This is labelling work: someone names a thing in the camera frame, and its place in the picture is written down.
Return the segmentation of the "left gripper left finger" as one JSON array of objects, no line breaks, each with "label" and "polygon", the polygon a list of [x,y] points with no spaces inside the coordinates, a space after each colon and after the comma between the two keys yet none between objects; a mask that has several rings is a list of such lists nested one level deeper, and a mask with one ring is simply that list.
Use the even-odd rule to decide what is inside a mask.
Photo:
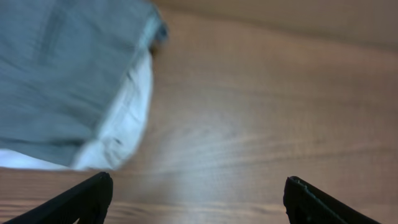
[{"label": "left gripper left finger", "polygon": [[113,180],[99,172],[6,224],[103,224],[113,197]]}]

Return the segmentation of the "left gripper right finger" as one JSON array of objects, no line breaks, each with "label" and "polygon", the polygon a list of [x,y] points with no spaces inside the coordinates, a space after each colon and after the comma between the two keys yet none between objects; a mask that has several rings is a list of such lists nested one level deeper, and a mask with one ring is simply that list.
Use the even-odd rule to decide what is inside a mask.
[{"label": "left gripper right finger", "polygon": [[291,224],[379,224],[297,176],[287,178],[283,203]]}]

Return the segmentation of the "folded white trousers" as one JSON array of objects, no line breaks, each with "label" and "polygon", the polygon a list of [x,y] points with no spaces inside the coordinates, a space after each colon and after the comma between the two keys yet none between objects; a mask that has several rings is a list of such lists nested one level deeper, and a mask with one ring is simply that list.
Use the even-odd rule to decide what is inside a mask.
[{"label": "folded white trousers", "polygon": [[117,170],[137,151],[152,98],[152,55],[146,50],[130,68],[96,136],[84,143],[68,166],[1,149],[1,167],[32,170]]}]

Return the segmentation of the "folded grey trousers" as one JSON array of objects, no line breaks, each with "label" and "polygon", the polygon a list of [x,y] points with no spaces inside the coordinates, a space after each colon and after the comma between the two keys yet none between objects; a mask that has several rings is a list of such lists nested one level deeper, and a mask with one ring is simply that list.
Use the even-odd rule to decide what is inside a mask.
[{"label": "folded grey trousers", "polygon": [[1,1],[1,147],[68,166],[167,36],[150,1]]}]

